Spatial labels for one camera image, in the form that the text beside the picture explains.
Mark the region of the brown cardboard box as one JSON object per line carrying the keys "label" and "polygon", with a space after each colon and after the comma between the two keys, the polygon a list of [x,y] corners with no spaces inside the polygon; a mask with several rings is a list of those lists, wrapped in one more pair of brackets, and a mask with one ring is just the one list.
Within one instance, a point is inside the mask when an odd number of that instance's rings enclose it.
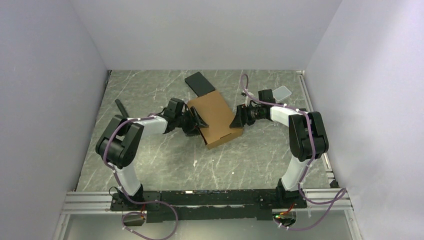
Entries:
{"label": "brown cardboard box", "polygon": [[208,127],[200,129],[207,149],[214,149],[243,134],[242,128],[230,128],[235,114],[219,91],[215,90],[191,99],[187,105],[194,107],[199,116],[208,124]]}

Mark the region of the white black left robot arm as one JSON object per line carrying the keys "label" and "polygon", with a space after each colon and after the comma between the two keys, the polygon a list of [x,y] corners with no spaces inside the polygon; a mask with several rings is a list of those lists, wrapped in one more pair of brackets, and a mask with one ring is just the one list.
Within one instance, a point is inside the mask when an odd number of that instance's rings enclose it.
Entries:
{"label": "white black left robot arm", "polygon": [[144,188],[133,164],[140,141],[152,135],[168,134],[177,128],[188,137],[196,136],[209,125],[195,107],[174,97],[159,113],[139,118],[130,117],[119,99],[115,104],[120,114],[111,119],[97,141],[95,151],[112,170],[118,192],[124,195],[124,204],[137,210],[144,203]]}

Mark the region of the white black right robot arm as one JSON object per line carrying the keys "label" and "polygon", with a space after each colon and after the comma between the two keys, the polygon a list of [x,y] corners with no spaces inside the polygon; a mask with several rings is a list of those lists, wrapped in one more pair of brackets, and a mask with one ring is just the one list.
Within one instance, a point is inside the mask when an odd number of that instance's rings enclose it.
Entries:
{"label": "white black right robot arm", "polygon": [[295,201],[295,194],[302,188],[302,182],[315,159],[329,149],[329,141],[322,116],[317,111],[305,111],[299,108],[278,104],[271,89],[258,92],[254,98],[246,89],[243,91],[249,103],[236,107],[236,114],[229,127],[242,129],[251,126],[257,120],[267,119],[288,127],[289,149],[292,157],[285,174],[281,177],[284,189],[275,194],[276,203],[287,208]]}

